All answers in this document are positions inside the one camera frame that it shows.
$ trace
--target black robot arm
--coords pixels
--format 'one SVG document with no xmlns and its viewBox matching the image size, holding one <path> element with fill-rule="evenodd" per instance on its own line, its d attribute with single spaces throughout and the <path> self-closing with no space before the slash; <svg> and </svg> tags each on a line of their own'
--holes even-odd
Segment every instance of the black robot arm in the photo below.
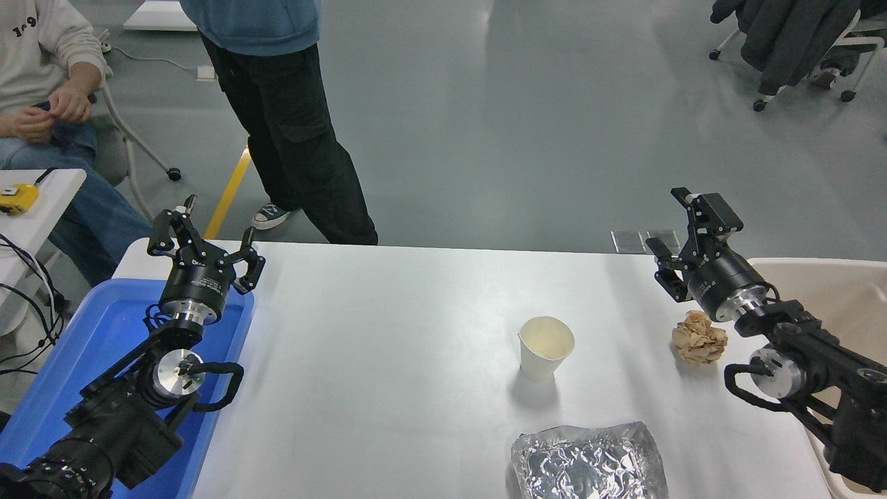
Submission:
<svg viewBox="0 0 887 499">
<path fill-rule="evenodd" d="M 693 299 L 714 321 L 735 321 L 741 336 L 763 335 L 769 342 L 749 364 L 726 366 L 727 389 L 757 407 L 794 415 L 825 446 L 832 472 L 876 492 L 887 488 L 887 368 L 842 347 L 796 300 L 781 301 L 728 247 L 742 222 L 720 194 L 691 194 L 684 187 L 671 194 L 687 210 L 687 243 L 674 256 L 659 239 L 647 240 L 659 268 L 656 280 L 675 301 Z M 777 401 L 737 386 L 740 373 Z M 841 390 L 836 407 L 814 397 L 832 386 Z"/>
<path fill-rule="evenodd" d="M 190 349 L 205 326 L 221 319 L 231 286 L 241 294 L 255 287 L 264 258 L 252 247 L 252 228 L 231 255 L 204 241 L 191 222 L 194 199 L 162 211 L 148 244 L 149 254 L 173 259 L 158 304 L 169 319 L 149 326 L 148 338 L 80 391 L 83 400 L 65 415 L 68 435 L 23 470 L 0 463 L 0 499 L 107 499 L 114 479 L 133 488 L 182 447 L 176 429 L 189 413 L 217 411 L 233 401 L 243 368 L 203 362 Z M 247 273 L 235 281 L 233 266 L 242 260 Z M 220 400 L 199 403 L 207 374 L 232 379 Z M 165 408 L 172 409 L 161 418 L 157 411 Z"/>
</svg>

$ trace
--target sneaker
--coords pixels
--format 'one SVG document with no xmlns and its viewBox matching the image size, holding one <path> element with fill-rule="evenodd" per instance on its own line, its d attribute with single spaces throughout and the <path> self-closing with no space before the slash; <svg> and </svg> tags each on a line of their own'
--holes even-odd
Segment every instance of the sneaker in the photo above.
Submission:
<svg viewBox="0 0 887 499">
<path fill-rule="evenodd" d="M 839 67 L 826 67 L 818 74 L 811 75 L 810 82 L 818 87 L 830 89 L 831 84 L 834 83 L 837 77 L 840 75 L 841 69 Z"/>
<path fill-rule="evenodd" d="M 262 209 L 253 217 L 253 227 L 260 231 L 272 229 L 282 224 L 290 213 L 292 211 L 282 210 L 273 202 L 269 202 L 262 206 Z"/>
</svg>

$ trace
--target crumpled paper ball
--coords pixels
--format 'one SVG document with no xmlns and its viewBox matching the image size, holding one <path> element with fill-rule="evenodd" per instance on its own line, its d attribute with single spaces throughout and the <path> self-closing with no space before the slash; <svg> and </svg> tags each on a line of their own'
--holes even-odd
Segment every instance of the crumpled paper ball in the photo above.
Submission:
<svg viewBox="0 0 887 499">
<path fill-rule="evenodd" d="M 671 330 L 671 341 L 678 355 L 695 366 L 711 364 L 720 359 L 726 347 L 726 331 L 713 328 L 711 319 L 701 310 L 687 312 L 687 318 Z"/>
</svg>

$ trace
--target aluminum foil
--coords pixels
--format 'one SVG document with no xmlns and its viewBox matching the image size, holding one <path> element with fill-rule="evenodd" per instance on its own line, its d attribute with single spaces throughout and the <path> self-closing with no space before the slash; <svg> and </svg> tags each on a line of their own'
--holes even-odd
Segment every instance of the aluminum foil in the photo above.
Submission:
<svg viewBox="0 0 887 499">
<path fill-rule="evenodd" d="M 667 499 L 663 460 L 641 422 L 521 435 L 511 461 L 523 499 Z"/>
</svg>

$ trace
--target beige plastic bin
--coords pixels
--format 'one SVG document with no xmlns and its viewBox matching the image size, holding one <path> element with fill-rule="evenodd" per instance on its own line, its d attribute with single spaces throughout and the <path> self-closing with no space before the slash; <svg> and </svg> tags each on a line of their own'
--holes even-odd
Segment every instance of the beige plastic bin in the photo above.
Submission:
<svg viewBox="0 0 887 499">
<path fill-rule="evenodd" d="M 818 258 L 752 258 L 749 262 L 780 292 L 783 300 L 797 300 L 822 321 L 822 327 L 841 345 L 887 365 L 887 263 Z M 840 391 L 820 395 L 833 407 Z M 822 444 L 810 441 L 832 496 L 873 499 L 878 495 L 828 470 Z"/>
</svg>

